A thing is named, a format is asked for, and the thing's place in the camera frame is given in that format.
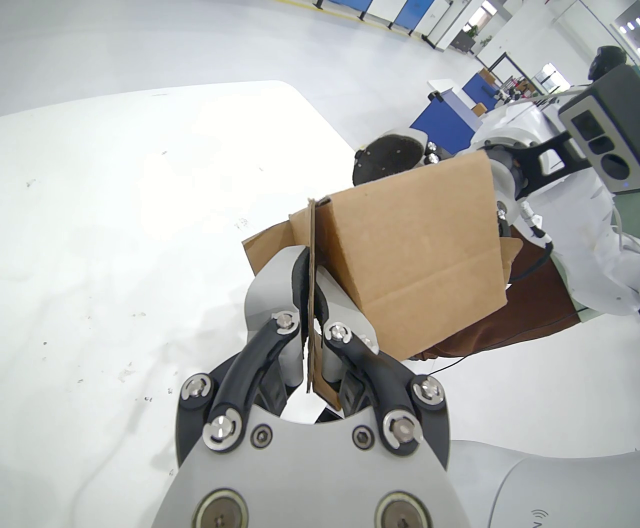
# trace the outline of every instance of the black cable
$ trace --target black cable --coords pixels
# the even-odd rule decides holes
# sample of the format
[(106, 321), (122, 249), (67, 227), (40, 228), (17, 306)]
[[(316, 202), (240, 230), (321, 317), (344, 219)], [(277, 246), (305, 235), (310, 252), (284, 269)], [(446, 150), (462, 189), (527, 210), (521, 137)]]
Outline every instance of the black cable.
[(434, 374), (436, 374), (438, 372), (442, 372), (442, 371), (445, 371), (445, 370), (447, 370), (447, 369), (449, 369), (451, 367), (454, 367), (455, 365), (460, 363), (462, 360), (467, 359), (469, 356), (473, 356), (474, 354), (480, 354), (480, 352), (486, 352), (488, 350), (491, 350), (491, 349), (493, 349), (493, 348), (495, 348), (497, 346), (500, 346), (502, 343), (506, 343), (507, 341), (510, 341), (511, 339), (515, 339), (516, 337), (518, 337), (519, 335), (522, 335), (523, 333), (533, 332), (534, 330), (541, 330), (542, 328), (546, 328), (548, 326), (553, 326), (554, 324), (562, 323), (565, 319), (569, 319), (569, 317), (576, 316), (580, 312), (583, 312), (585, 310), (588, 310), (588, 308), (581, 308), (580, 310), (576, 310), (575, 312), (569, 314), (568, 316), (564, 316), (564, 317), (558, 319), (557, 321), (553, 321), (553, 323), (547, 323), (547, 324), (543, 324), (541, 326), (538, 326), (536, 328), (529, 328), (528, 330), (522, 330), (522, 332), (518, 332), (517, 334), (512, 335), (511, 337), (508, 337), (507, 339), (503, 339), (502, 341), (498, 341), (497, 343), (489, 345), (489, 346), (487, 346), (485, 348), (481, 348), (480, 350), (477, 350), (476, 352), (471, 352), (471, 354), (469, 354), (468, 356), (463, 356), (458, 361), (456, 361), (455, 363), (452, 363), (451, 365), (448, 365), (446, 367), (442, 367), (441, 369), (438, 369), (437, 371), (433, 371), (429, 375), (432, 376), (432, 375), (434, 375)]
[[(531, 230), (533, 231), (533, 234), (537, 238), (544, 238), (545, 236), (547, 236), (547, 233), (542, 231), (542, 229), (540, 229), (536, 225), (532, 225)], [(542, 266), (544, 266), (547, 263), (547, 261), (551, 258), (551, 253), (553, 252), (553, 250), (554, 250), (553, 242), (549, 242), (545, 244), (545, 252), (543, 253), (543, 255), (527, 271), (525, 271), (524, 273), (521, 273), (520, 275), (516, 275), (515, 277), (511, 277), (509, 279), (509, 282), (511, 282), (512, 284), (514, 282), (518, 282), (519, 280), (527, 278), (533, 272), (542, 268)]]
[(509, 282), (511, 282), (512, 284), (514, 282), (518, 282), (519, 280), (527, 278), (529, 275), (531, 275), (535, 271), (542, 268), (542, 266), (544, 266), (547, 263), (549, 258), (551, 258), (551, 253), (553, 252), (553, 250), (554, 250), (553, 242), (549, 242), (549, 244), (545, 244), (545, 252), (542, 254), (542, 256), (527, 271), (525, 271), (524, 273), (521, 273), (520, 275), (516, 275), (515, 277), (511, 277), (509, 279)]

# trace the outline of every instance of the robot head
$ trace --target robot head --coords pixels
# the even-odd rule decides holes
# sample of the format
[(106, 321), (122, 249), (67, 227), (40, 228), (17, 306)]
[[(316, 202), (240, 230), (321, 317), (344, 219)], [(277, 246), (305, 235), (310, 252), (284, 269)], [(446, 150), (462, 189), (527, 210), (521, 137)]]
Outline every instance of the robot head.
[(618, 46), (601, 46), (589, 68), (589, 80), (597, 81), (613, 68), (626, 64), (627, 54)]

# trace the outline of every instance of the window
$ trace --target window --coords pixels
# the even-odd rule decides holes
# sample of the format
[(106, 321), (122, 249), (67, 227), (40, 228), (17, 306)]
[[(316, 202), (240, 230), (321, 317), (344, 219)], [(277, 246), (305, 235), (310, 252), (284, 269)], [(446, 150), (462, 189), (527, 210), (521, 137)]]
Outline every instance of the window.
[(482, 3), (482, 7), (478, 8), (478, 11), (471, 15), (471, 18), (462, 30), (469, 31), (473, 26), (478, 26), (478, 31), (480, 31), (497, 12), (498, 10), (485, 0)]
[(569, 81), (564, 78), (551, 62), (542, 67), (536, 74), (535, 80), (542, 84), (542, 87), (548, 93), (564, 92), (571, 88)]

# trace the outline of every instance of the blue cabinet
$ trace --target blue cabinet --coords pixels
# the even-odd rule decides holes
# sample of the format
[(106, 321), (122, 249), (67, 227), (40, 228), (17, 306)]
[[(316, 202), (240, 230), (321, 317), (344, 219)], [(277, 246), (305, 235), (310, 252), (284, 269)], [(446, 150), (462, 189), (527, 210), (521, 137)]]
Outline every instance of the blue cabinet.
[(394, 20), (394, 24), (414, 30), (434, 0), (407, 0)]
[(358, 11), (366, 11), (369, 9), (371, 0), (332, 0), (336, 4), (352, 7)]

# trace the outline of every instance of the dark hole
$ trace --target dark hole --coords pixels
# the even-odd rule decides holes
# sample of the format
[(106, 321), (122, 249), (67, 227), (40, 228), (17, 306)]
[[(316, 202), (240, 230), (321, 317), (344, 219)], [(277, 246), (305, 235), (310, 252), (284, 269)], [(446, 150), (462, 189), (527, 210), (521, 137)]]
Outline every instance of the dark hole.
[(626, 180), (631, 174), (627, 162), (615, 154), (607, 154), (602, 157), (602, 168), (614, 180)]
[(588, 110), (574, 117), (571, 121), (585, 141), (594, 140), (604, 134), (604, 130), (602, 130), (596, 118)]
[(602, 136), (597, 140), (589, 142), (589, 148), (594, 154), (604, 154), (611, 152), (615, 147), (613, 141), (611, 141), (608, 136)]

